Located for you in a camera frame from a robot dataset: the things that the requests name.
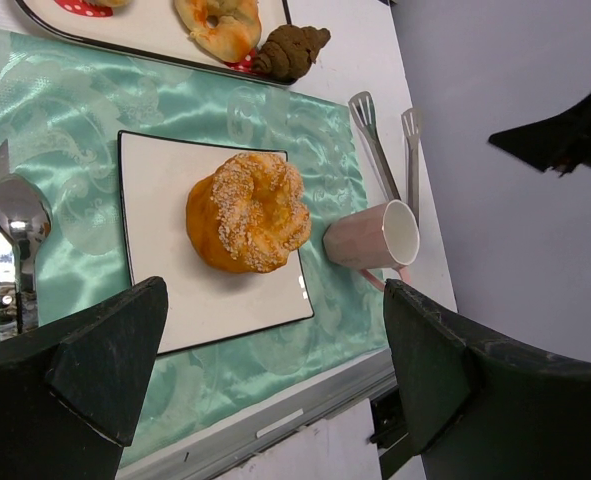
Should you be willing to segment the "metal serving tongs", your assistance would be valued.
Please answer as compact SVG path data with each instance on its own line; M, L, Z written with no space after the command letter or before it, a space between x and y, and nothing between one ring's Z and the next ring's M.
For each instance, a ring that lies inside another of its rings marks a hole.
M392 170L381 144L376 120L376 110L369 91L352 96L348 102L349 111L358 130L364 136L375 161L384 191L389 199L401 200ZM406 159L406 203L410 207L417 224L420 223L420 166L419 144L422 131L421 112L415 107L401 115L401 123L407 146Z

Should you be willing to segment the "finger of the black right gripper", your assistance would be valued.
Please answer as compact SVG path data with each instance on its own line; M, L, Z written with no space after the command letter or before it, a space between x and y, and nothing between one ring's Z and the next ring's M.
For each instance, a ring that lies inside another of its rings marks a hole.
M591 93L556 116L496 132L488 143L540 172L591 168Z

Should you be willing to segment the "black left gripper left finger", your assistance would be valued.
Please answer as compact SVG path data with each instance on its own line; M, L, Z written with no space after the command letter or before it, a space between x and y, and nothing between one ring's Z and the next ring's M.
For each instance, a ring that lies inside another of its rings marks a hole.
M0 479L115 478L167 311L167 285L153 276L0 342Z

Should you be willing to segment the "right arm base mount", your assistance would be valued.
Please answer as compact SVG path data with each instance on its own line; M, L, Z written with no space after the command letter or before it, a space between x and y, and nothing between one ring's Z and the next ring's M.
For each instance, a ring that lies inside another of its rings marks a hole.
M414 453L399 390L385 391L371 399L370 406L374 433L369 442L377 447L381 476L388 480Z

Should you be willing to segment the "sugared orange bundt bread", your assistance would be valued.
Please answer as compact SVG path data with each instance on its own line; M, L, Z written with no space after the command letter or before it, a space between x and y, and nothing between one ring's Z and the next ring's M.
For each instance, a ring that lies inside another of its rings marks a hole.
M234 155L197 182L186 231L200 258L228 273L273 272L310 238L299 171L276 153Z

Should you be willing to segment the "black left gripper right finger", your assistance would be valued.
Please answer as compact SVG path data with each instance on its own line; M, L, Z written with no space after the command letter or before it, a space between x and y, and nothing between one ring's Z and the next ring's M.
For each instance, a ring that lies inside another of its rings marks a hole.
M591 363L384 288L412 451L429 479L591 479Z

